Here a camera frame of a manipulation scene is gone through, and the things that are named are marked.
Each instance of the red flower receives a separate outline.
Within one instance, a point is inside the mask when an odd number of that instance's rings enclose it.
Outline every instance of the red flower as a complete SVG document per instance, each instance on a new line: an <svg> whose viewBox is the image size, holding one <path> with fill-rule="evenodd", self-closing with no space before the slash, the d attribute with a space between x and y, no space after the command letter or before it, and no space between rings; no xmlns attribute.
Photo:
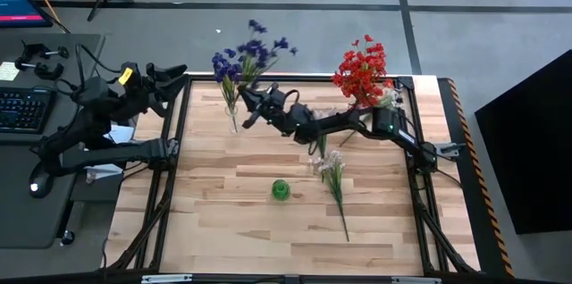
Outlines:
<svg viewBox="0 0 572 284"><path fill-rule="evenodd" d="M384 83L383 86L386 88L393 88L393 79L387 79Z"/></svg>
<svg viewBox="0 0 572 284"><path fill-rule="evenodd" d="M356 56L356 52L354 52L354 51L348 51L348 52L346 52L346 53L343 55L343 58L345 58L346 60L350 60L350 61L351 61L351 59L354 58L354 56Z"/></svg>
<svg viewBox="0 0 572 284"><path fill-rule="evenodd" d="M369 35L365 35L366 42L372 42ZM352 45L357 47L359 40ZM383 90L375 82L387 73L385 71L385 53L383 45L376 43L362 52L348 51L344 54L344 61L340 64L340 71L332 76L332 82L341 89L345 97L355 97L354 106L377 105L379 96ZM392 87L392 81L383 83L386 87Z"/></svg>

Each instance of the keyboard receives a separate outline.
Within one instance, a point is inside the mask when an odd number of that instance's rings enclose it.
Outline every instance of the keyboard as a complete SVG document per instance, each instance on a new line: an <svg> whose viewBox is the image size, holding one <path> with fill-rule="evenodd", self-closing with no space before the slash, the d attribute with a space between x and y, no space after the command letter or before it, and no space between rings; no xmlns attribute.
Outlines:
<svg viewBox="0 0 572 284"><path fill-rule="evenodd" d="M0 133L42 133L54 100L42 88L0 88Z"/></svg>

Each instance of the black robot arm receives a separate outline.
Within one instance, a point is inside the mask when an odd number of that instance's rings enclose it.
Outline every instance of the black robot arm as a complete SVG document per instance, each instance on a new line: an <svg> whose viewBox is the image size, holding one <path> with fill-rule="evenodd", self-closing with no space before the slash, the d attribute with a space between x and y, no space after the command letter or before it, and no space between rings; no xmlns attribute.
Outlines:
<svg viewBox="0 0 572 284"><path fill-rule="evenodd" d="M390 140L407 150L415 157L416 168L423 172L434 172L437 169L436 149L430 142L418 142L415 137L401 127L400 114L387 108L368 107L365 109L351 108L344 113L315 120L307 106L294 102L289 112L284 111L288 96L298 93L296 90L282 93L278 84L273 83L266 90L255 90L241 86L239 93L252 114L243 123L248 129L258 117L262 116L268 124L272 124L284 137L294 134L294 141L301 145L314 142L318 137L330 133L352 129L366 138ZM373 117L372 128L359 119L365 113Z"/></svg>
<svg viewBox="0 0 572 284"><path fill-rule="evenodd" d="M146 113L148 108L165 117L167 110L163 103L173 101L184 87L189 79L183 74L186 70L186 65L158 69L150 63L147 76L143 76L136 63L124 63L121 76L110 82L100 77L82 81L80 88L71 93L71 100L82 106L81 110L68 126L43 137L30 149L40 159L30 176L30 185L39 184L36 182L39 175L52 179L104 163L121 165L141 161L148 163L150 169L167 169L179 149L174 140L158 138L115 144L104 136L110 132L112 121L125 122ZM121 96L108 87L108 83L115 81L125 89ZM80 149L79 143L89 151Z"/></svg>

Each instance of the wooden tabletop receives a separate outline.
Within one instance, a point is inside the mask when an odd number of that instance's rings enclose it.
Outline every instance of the wooden tabletop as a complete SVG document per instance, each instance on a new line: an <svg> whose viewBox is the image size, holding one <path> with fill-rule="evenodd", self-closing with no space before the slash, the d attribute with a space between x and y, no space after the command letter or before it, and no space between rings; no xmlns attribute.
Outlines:
<svg viewBox="0 0 572 284"><path fill-rule="evenodd" d="M415 76L414 81L425 139L450 141L437 79ZM349 100L330 83L280 84L282 91L292 88L299 90L300 102L310 109L336 107L342 112L348 107ZM347 242L328 187L308 166L307 147L281 137L262 120L233 135L224 106L214 82L193 82L162 272L423 273L401 148L358 134L339 147L349 131L328 136L328 149L340 150L347 164L342 179ZM243 103L238 115L239 122L248 118ZM153 113L142 115L135 138L158 138L162 123ZM455 163L440 160L439 166L458 178ZM141 228L150 177L151 172L144 171L122 184L106 247L108 263ZM277 179L291 187L291 197L284 203L271 197ZM462 190L439 173L433 174L433 186L443 232L479 269ZM150 236L147 259L155 236L155 232ZM428 238L437 267L433 237Z"/></svg>

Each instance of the black metal frame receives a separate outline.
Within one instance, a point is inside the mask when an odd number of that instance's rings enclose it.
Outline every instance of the black metal frame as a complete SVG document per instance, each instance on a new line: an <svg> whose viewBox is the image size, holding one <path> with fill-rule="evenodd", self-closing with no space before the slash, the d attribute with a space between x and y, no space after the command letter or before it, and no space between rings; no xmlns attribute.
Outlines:
<svg viewBox="0 0 572 284"><path fill-rule="evenodd" d="M407 90L408 99L411 106L412 121L414 123L414 132L416 137L423 140L423 131L421 129L421 121L419 117L419 112L416 104L415 87L413 79L411 77L396 77L388 78L394 79L397 82L398 88L404 88ZM187 110L189 108L189 98L190 90L193 81L212 81L212 74L190 74L189 80L183 89L183 95L181 100L181 109L179 112L179 118L177 121L175 139L182 142L182 134L185 126L185 121L187 118ZM276 81L276 82L330 82L330 77L319 76L319 75L265 75L260 78L260 81ZM171 101L168 106L168 115L164 120L161 137L168 138L172 115L173 115L174 101ZM407 126L405 119L402 118L403 126ZM447 258L445 256L445 249L449 250L451 253L452 246L449 241L440 232L438 213L436 210L435 197L433 192L433 183L431 182L431 176L429 174L423 175L425 184L425 194L427 198L427 207L423 204L418 193L419 187L416 182L416 171L414 168L413 158L406 152L405 153L406 164L408 166L408 179L409 187L412 196L412 205L414 211L414 217L416 220L416 232L417 239L419 243L419 251L421 255L421 263L423 266L424 276L432 276L439 274L447 274ZM161 172L155 171L153 174L153 179L151 180L151 186L149 189L149 195L147 199L147 208L145 211L145 218L141 231L133 239L129 247L123 252L119 259L111 264L105 269L100 269L93 272L87 273L76 273L76 274L63 274L54 276L43 276L36 278L24 278L20 279L19 282L49 282L57 280L60 283L74 283L82 282L89 283L99 282L104 280L104 282L117 282L117 283L127 283L127 282L138 282L140 283L141 277L144 275L154 275L159 274L159 267L161 264L161 259L163 256L164 238L166 233L167 222L169 218L169 211L171 207L172 192L174 188L175 174L177 171L177 163L179 161L179 155L176 155L175 165L168 171L167 180L165 184L165 189L163 196L159 203L156 205L156 197L158 195L159 181L161 179ZM156 244L155 250L148 267L144 267L145 255L147 252L147 240L151 233L151 230L159 222L158 232L156 234ZM431 263L427 238L425 235L425 223L428 225L430 230L433 232L436 238L440 238L441 241L448 244L445 247L439 246L441 250L439 254L439 270L436 271ZM127 270L130 262L135 259L135 268L133 270ZM193 282L255 282L259 280L274 280L274 281L285 281L291 283L342 283L342 282L352 282L352 283L369 283L369 282L391 282L391 276L314 276L314 275L297 275L295 280L288 280L287 275L262 275L262 274L193 274Z"/></svg>

